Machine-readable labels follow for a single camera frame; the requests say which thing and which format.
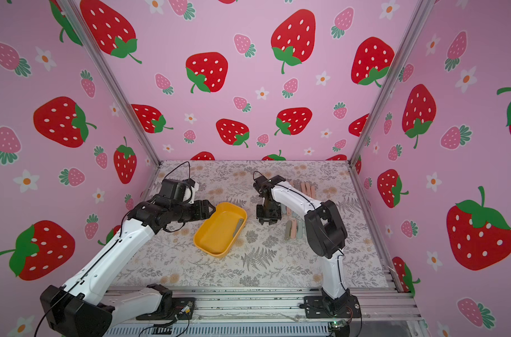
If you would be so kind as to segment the yellow plastic storage box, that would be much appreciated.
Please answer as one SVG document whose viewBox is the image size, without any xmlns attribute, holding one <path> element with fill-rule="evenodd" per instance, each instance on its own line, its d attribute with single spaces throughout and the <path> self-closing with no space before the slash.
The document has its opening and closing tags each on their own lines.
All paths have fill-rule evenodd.
<svg viewBox="0 0 511 337">
<path fill-rule="evenodd" d="M 229 202 L 220 203 L 216 206 L 216 212 L 195 233 L 195 247 L 212 257 L 225 257 L 245 227 L 246 222 L 237 236 L 232 238 L 240 218 L 245 218 L 247 222 L 248 215 L 243 208 Z"/>
</svg>

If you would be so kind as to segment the grey green folding knife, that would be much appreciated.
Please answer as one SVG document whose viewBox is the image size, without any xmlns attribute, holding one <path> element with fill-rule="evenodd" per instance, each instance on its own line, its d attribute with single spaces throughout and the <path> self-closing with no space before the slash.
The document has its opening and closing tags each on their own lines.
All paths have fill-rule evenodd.
<svg viewBox="0 0 511 337">
<path fill-rule="evenodd" d="M 246 222 L 246 219 L 245 218 L 240 218 L 238 221 L 237 221 L 237 224 L 236 224 L 236 227 L 234 229 L 234 232 L 232 234 L 232 238 L 234 239 L 237 234 L 239 233 L 239 231 L 242 229 L 242 226 L 245 224 Z"/>
</svg>

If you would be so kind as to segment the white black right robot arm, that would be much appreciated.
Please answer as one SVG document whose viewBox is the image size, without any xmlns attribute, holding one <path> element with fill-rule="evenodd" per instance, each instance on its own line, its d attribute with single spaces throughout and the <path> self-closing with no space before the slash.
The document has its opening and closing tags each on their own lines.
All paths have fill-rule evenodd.
<svg viewBox="0 0 511 337">
<path fill-rule="evenodd" d="M 341 261 L 348 237 L 336 204 L 320 202 L 294 188 L 281 176 L 254 178 L 254 189 L 263 203 L 256 207 L 260 224 L 274 225 L 282 220 L 282 206 L 303 218 L 307 242 L 320 257 L 323 273 L 322 293 L 336 301 L 348 293 Z"/>
</svg>

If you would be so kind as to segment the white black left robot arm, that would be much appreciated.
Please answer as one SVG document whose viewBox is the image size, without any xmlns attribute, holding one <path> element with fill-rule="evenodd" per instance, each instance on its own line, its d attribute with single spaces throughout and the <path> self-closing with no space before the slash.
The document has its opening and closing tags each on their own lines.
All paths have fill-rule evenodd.
<svg viewBox="0 0 511 337">
<path fill-rule="evenodd" d="M 41 295 L 43 320 L 63 336 L 103 336 L 117 324 L 140 316 L 173 314 L 171 290 L 151 284 L 117 300 L 104 298 L 131 258 L 168 224 L 206 220 L 216 211 L 208 200 L 160 206 L 141 202 L 129 211 L 121 229 L 102 250 L 61 287 L 50 285 Z"/>
</svg>

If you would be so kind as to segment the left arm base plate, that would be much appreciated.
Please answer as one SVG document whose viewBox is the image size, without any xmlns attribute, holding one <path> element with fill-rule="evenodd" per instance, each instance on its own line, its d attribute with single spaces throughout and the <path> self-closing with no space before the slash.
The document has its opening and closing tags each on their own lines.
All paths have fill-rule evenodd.
<svg viewBox="0 0 511 337">
<path fill-rule="evenodd" d="M 165 320 L 191 320 L 195 308 L 196 299 L 190 297 L 171 298 L 159 306 L 159 308 L 149 314 L 143 314 L 136 317 L 137 321 L 158 321 Z"/>
</svg>

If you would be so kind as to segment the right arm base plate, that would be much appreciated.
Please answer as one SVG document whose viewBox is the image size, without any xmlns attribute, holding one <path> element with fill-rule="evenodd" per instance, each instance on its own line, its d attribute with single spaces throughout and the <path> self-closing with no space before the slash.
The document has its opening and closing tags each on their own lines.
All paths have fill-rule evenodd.
<svg viewBox="0 0 511 337">
<path fill-rule="evenodd" d="M 329 296 L 305 296 L 300 309 L 309 319 L 357 319 L 362 317 L 358 298 L 345 293 L 338 299 Z"/>
</svg>

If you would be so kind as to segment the aluminium frame rail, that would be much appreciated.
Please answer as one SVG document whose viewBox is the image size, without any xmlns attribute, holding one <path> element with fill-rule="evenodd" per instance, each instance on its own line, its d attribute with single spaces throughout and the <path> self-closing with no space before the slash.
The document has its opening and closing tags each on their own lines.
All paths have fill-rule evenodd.
<svg viewBox="0 0 511 337">
<path fill-rule="evenodd" d="M 192 319 L 195 322 L 308 322 L 339 321 L 358 322 L 406 322 L 413 336 L 429 336 L 426 322 L 410 293 L 400 293 L 394 288 L 352 288 L 350 294 L 358 298 L 361 318 L 309 319 L 300 309 L 305 296 L 324 296 L 316 288 L 248 288 L 210 287 L 171 289 L 174 298 L 196 299 Z"/>
</svg>

